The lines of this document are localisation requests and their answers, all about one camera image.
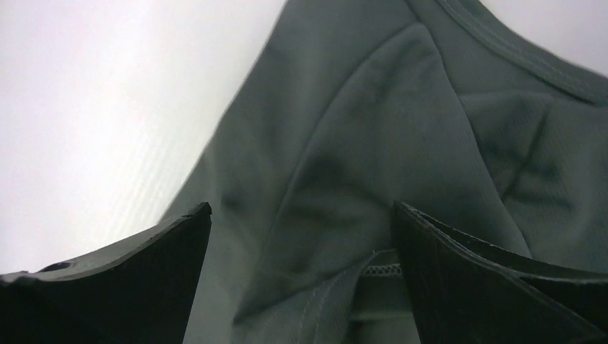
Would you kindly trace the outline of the grey t shirt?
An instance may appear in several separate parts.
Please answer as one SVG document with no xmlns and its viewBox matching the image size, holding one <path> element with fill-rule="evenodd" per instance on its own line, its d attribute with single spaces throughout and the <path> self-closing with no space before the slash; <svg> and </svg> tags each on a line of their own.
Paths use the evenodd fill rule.
<svg viewBox="0 0 608 344">
<path fill-rule="evenodd" d="M 395 201 L 607 271 L 607 79 L 479 1 L 289 1 L 167 213 L 200 201 L 186 343 L 417 343 Z"/>
</svg>

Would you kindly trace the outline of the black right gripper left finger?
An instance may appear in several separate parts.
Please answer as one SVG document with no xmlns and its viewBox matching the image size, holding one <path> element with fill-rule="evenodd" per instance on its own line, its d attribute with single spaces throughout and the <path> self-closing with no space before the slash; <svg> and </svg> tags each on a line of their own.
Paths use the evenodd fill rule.
<svg viewBox="0 0 608 344">
<path fill-rule="evenodd" d="M 1 276 L 3 343 L 181 343 L 211 231 L 207 203 L 38 272 Z"/>
</svg>

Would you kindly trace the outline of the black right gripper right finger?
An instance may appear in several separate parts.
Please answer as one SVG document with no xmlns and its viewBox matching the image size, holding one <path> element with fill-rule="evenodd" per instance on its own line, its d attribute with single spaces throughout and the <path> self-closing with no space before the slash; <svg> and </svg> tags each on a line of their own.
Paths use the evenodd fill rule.
<svg viewBox="0 0 608 344">
<path fill-rule="evenodd" d="M 423 343 L 605 343 L 607 276 L 521 256 L 401 202 L 391 235 Z"/>
</svg>

